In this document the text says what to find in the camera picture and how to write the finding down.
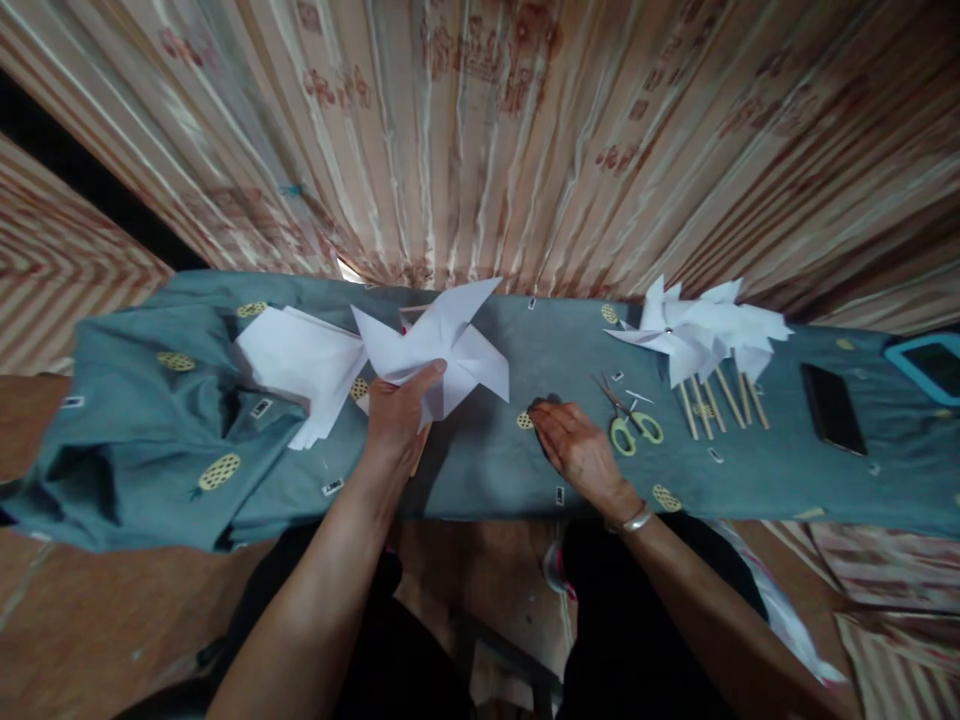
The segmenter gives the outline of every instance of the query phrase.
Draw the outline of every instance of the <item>smartphone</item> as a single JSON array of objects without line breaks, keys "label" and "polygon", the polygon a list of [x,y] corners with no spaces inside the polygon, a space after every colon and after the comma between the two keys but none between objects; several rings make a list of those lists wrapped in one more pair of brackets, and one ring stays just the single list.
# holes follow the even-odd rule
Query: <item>smartphone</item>
[{"label": "smartphone", "polygon": [[860,433],[846,381],[836,373],[807,363],[800,365],[800,373],[817,437],[854,455],[866,455],[867,445]]}]

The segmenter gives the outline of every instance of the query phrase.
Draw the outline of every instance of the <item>forearm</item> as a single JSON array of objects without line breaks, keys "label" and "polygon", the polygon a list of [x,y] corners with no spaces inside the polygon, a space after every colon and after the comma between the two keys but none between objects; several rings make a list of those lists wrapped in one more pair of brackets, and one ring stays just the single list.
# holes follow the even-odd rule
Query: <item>forearm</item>
[{"label": "forearm", "polygon": [[659,518],[625,533],[624,542],[738,716],[845,716],[763,618]]},{"label": "forearm", "polygon": [[328,717],[350,664],[402,482],[366,457],[271,601],[210,717]]}]

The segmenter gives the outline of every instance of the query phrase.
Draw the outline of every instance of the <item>wooden stick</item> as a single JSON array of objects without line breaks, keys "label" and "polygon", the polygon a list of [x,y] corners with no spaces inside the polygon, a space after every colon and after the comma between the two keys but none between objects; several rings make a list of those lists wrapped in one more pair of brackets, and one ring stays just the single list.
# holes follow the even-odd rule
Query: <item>wooden stick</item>
[{"label": "wooden stick", "polygon": [[733,399],[733,393],[730,392],[730,386],[727,385],[727,378],[723,374],[723,370],[719,367],[717,368],[717,378],[720,380],[720,387],[723,388],[724,394],[727,396],[727,402],[730,403],[730,409],[733,410],[733,416],[737,419],[737,424],[740,425],[741,430],[746,430],[747,426],[743,422],[743,415],[740,414],[740,408],[737,407],[737,401]]},{"label": "wooden stick", "polygon": [[423,428],[423,444],[420,445],[420,452],[417,453],[417,462],[413,464],[413,470],[410,471],[410,477],[413,477],[417,474],[417,470],[420,469],[420,459],[423,457],[423,449],[427,446],[427,436],[430,435],[430,428],[433,427],[433,423],[427,423]]},{"label": "wooden stick", "polygon": [[703,396],[700,394],[700,383],[696,376],[690,378],[693,384],[693,395],[697,398],[697,407],[700,408],[700,419],[703,420],[703,427],[707,431],[707,439],[713,440],[713,429],[710,427],[710,418],[707,417],[707,406],[703,404]]},{"label": "wooden stick", "polygon": [[747,379],[747,386],[750,388],[750,395],[753,396],[753,401],[757,404],[757,417],[760,418],[760,424],[763,425],[764,430],[769,430],[770,423],[767,422],[767,414],[763,411],[760,396],[757,395],[757,386],[754,385],[753,381],[749,378]]},{"label": "wooden stick", "polygon": [[743,419],[747,425],[753,425],[753,418],[750,417],[750,398],[747,397],[747,383],[743,379],[743,373],[737,373],[740,379],[740,401],[743,403]]},{"label": "wooden stick", "polygon": [[713,396],[713,388],[710,387],[710,378],[703,381],[703,389],[707,391],[707,399],[710,401],[710,407],[713,408],[713,416],[717,419],[717,425],[720,432],[726,432],[727,426],[723,422],[723,416],[720,414],[720,408],[717,406],[717,399]]},{"label": "wooden stick", "polygon": [[687,411],[687,422],[690,424],[690,434],[693,435],[694,440],[699,440],[700,436],[697,435],[697,424],[693,421],[693,413],[690,412],[690,398],[687,397],[687,387],[683,383],[680,383],[680,394],[683,395],[683,408]]}]

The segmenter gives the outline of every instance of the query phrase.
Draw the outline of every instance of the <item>teal tablecloth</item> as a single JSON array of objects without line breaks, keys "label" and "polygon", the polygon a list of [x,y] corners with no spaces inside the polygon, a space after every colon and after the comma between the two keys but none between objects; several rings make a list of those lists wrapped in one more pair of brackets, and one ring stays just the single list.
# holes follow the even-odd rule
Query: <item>teal tablecloth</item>
[{"label": "teal tablecloth", "polygon": [[[5,490],[3,508],[27,531],[94,550],[169,544],[228,549],[316,518],[335,498],[324,488],[346,479],[357,462],[367,418],[348,401],[328,439],[309,451],[286,450],[303,411],[271,398],[266,412],[251,416],[266,396],[241,387],[232,340],[252,318],[238,309],[256,302],[292,305],[355,331],[351,303],[399,327],[399,307],[428,303],[435,294],[199,271],[177,275],[142,307],[85,320],[78,327],[70,393],[83,404],[60,411],[35,467]],[[824,520],[960,537],[960,423],[942,417],[941,408],[883,360],[888,335],[794,328],[789,342],[775,344],[761,379],[771,429],[754,424],[740,430],[718,395],[728,431],[713,442],[695,442],[669,388],[665,358],[603,333],[611,327],[603,305],[540,299],[529,309],[527,297],[487,301],[474,324],[510,361],[511,402],[479,387],[434,425],[401,502],[404,517],[588,512],[517,417],[533,398],[556,393],[606,427],[612,408],[590,374],[621,371],[615,389],[624,399],[623,391],[631,389],[654,400],[643,409],[666,436],[661,445],[640,441],[633,457],[618,456],[625,477],[645,497],[661,484],[704,517],[791,519],[823,508]],[[639,315],[639,308],[612,306],[628,321]],[[838,347],[840,338],[855,349]],[[172,370],[158,361],[159,353],[180,353],[194,366]],[[846,378],[868,457],[815,437],[801,362]],[[363,375],[371,373],[367,366]],[[729,367],[727,377],[733,380]],[[710,447],[722,464],[708,454]],[[208,474],[201,482],[229,455],[240,463],[229,478],[216,484]],[[564,487],[562,507],[558,486]]]}]

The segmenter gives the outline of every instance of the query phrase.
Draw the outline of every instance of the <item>folded paper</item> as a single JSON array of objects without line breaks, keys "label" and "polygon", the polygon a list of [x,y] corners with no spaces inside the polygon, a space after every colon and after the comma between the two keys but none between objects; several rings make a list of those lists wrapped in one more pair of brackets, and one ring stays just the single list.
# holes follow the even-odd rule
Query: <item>folded paper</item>
[{"label": "folded paper", "polygon": [[773,358],[770,340],[793,333],[780,313],[737,305],[742,279],[718,285],[698,300],[680,300],[680,284],[664,289],[661,275],[647,291],[640,327],[606,330],[618,340],[670,358],[670,386],[694,374],[703,380],[731,355],[756,382]]},{"label": "folded paper", "polygon": [[367,362],[359,337],[292,307],[264,310],[236,345],[254,384],[307,407],[292,450],[309,450],[330,434]]},{"label": "folded paper", "polygon": [[431,360],[447,361],[443,380],[424,395],[422,424],[447,417],[477,385],[509,402],[510,365],[470,324],[500,280],[441,293],[405,335],[351,306],[370,363],[387,382],[403,385]]}]

